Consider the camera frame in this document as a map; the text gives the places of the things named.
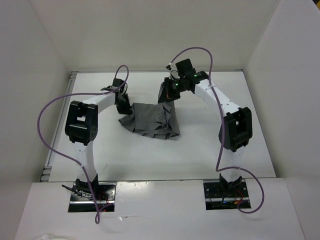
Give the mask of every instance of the crumpled fabric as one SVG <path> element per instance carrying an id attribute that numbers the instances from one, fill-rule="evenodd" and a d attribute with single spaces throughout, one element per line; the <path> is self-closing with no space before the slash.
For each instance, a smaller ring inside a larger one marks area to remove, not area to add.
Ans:
<path id="1" fill-rule="evenodd" d="M 130 132 L 145 137 L 165 140 L 180 135 L 173 101 L 158 104 L 134 102 L 132 114 L 119 119 L 119 122 Z"/>

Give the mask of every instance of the purple cable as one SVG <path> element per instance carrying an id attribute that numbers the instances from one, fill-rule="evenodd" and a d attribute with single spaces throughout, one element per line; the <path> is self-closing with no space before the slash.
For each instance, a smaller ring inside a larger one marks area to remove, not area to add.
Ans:
<path id="1" fill-rule="evenodd" d="M 200 50 L 204 50 L 206 51 L 209 56 L 210 56 L 210 67 L 209 67 L 209 83 L 210 83 L 210 86 L 211 86 L 211 90 L 214 94 L 214 97 L 216 99 L 216 103 L 218 104 L 218 108 L 219 108 L 219 112 L 220 112 L 220 117 L 221 117 L 221 128 L 222 128 L 222 138 L 221 138 L 221 146 L 220 146 L 220 151 L 219 151 L 219 155 L 218 155 L 218 159 L 216 161 L 216 166 L 215 166 L 215 171 L 216 172 L 222 172 L 224 170 L 228 170 L 228 169 L 238 169 L 238 170 L 242 170 L 242 171 L 245 171 L 246 173 L 250 174 L 255 180 L 256 182 L 259 184 L 259 187 L 261 188 L 261 193 L 262 193 L 262 200 L 261 200 L 261 203 L 260 205 L 252 210 L 252 211 L 243 211 L 240 209 L 240 204 L 244 203 L 244 202 L 247 202 L 248 200 L 244 200 L 244 201 L 241 201 L 239 202 L 236 207 L 238 208 L 238 210 L 244 214 L 253 214 L 255 212 L 257 212 L 261 207 L 262 205 L 264 204 L 264 201 L 265 201 L 265 191 L 264 191 L 264 188 L 262 187 L 259 179 L 252 173 L 250 172 L 249 170 L 247 169 L 244 169 L 244 168 L 241 168 L 241 167 L 236 167 L 236 166 L 228 166 L 228 167 L 223 167 L 221 169 L 219 169 L 219 165 L 220 165 L 220 161 L 221 161 L 221 157 L 222 157 L 222 153 L 223 153 L 223 150 L 224 150 L 224 145 L 225 145 L 225 139 L 226 139 L 226 129 L 225 129 L 225 121 L 224 121 L 224 112 L 222 110 L 222 107 L 221 107 L 221 104 L 220 104 L 220 100 L 218 98 L 218 95 L 215 91 L 215 89 L 212 87 L 212 82 L 211 82 L 211 71 L 212 71 L 212 67 L 213 67 L 213 57 L 212 57 L 212 54 L 211 52 L 204 48 L 204 47 L 200 47 L 200 46 L 192 46 L 192 47 L 188 47 L 186 48 L 185 50 L 179 52 L 173 59 L 172 61 L 169 63 L 170 65 L 174 62 L 174 60 L 177 59 L 177 57 L 179 57 L 182 53 L 186 52 L 186 51 L 189 51 L 191 49 L 200 49 Z"/>
<path id="2" fill-rule="evenodd" d="M 81 164 L 81 162 L 79 162 L 79 161 L 76 160 L 75 158 L 70 157 L 70 156 L 68 156 L 68 155 L 66 155 L 66 154 L 64 154 L 64 153 L 62 153 L 62 152 L 59 152 L 59 151 L 55 150 L 53 147 L 51 147 L 51 146 L 45 141 L 45 139 L 43 138 L 43 136 L 42 136 L 42 134 L 41 134 L 41 131 L 40 131 L 40 119 L 41 119 L 42 114 L 43 114 L 44 111 L 46 110 L 46 108 L 47 108 L 49 105 L 51 105 L 52 103 L 54 103 L 55 101 L 59 100 L 59 99 L 63 99 L 63 98 L 66 98 L 66 97 L 71 97 L 71 96 L 79 96 L 79 95 L 94 95 L 94 96 L 96 96 L 96 95 L 106 95 L 106 94 L 109 94 L 109 93 L 114 93 L 114 92 L 116 92 L 118 89 L 122 88 L 122 87 L 126 84 L 126 82 L 127 82 L 127 80 L 128 80 L 128 77 L 129 77 L 129 68 L 128 68 L 126 65 L 121 65 L 121 66 L 119 66 L 118 69 L 116 70 L 114 78 L 117 77 L 117 74 L 118 74 L 119 70 L 120 70 L 122 67 L 125 67 L 125 68 L 126 68 L 127 74 L 126 74 L 126 77 L 125 77 L 124 82 L 123 82 L 119 87 L 117 87 L 117 88 L 115 88 L 115 89 L 113 89 L 113 90 L 111 90 L 111 91 L 103 92 L 103 93 L 102 93 L 102 92 L 99 92 L 99 93 L 81 92 L 81 93 L 71 93 L 71 94 L 66 94 L 66 95 L 63 95 L 63 96 L 58 96 L 58 97 L 56 97 L 55 99 L 53 99 L 53 100 L 51 100 L 50 102 L 48 102 L 48 103 L 41 109 L 41 111 L 40 111 L 40 113 L 39 113 L 39 116 L 38 116 L 38 119 L 37 119 L 37 122 L 36 122 L 36 129 L 37 129 L 37 131 L 38 131 L 38 135 L 39 135 L 42 143 L 43 143 L 48 149 L 50 149 L 52 152 L 54 152 L 54 153 L 56 153 L 56 154 L 59 154 L 59 155 L 65 157 L 65 158 L 67 158 L 67 159 L 70 159 L 70 160 L 76 162 L 76 163 L 79 164 L 80 167 L 82 168 L 82 170 L 83 170 L 83 172 L 84 172 L 84 175 L 85 175 L 85 177 L 86 177 L 86 180 L 87 180 L 87 182 L 88 182 L 88 186 L 89 186 L 89 189 L 90 189 L 90 192 L 91 192 L 91 195 L 92 195 L 92 200 L 93 200 L 93 203 L 94 203 L 94 206 L 95 206 L 96 215 L 95 215 L 95 219 L 94 219 L 94 220 L 95 220 L 95 223 L 96 223 L 96 224 L 99 224 L 99 223 L 100 223 L 100 212 L 103 211 L 106 207 L 108 207 L 108 206 L 110 206 L 110 205 L 112 205 L 112 204 L 107 204 L 106 206 L 104 206 L 104 207 L 102 207 L 101 209 L 99 209 L 99 206 L 98 206 L 98 203 L 97 203 L 95 194 L 94 194 L 94 190 L 93 190 L 93 188 L 92 188 L 92 186 L 91 186 L 90 179 L 89 179 L 89 176 L 88 176 L 88 173 L 87 173 L 85 167 Z"/>

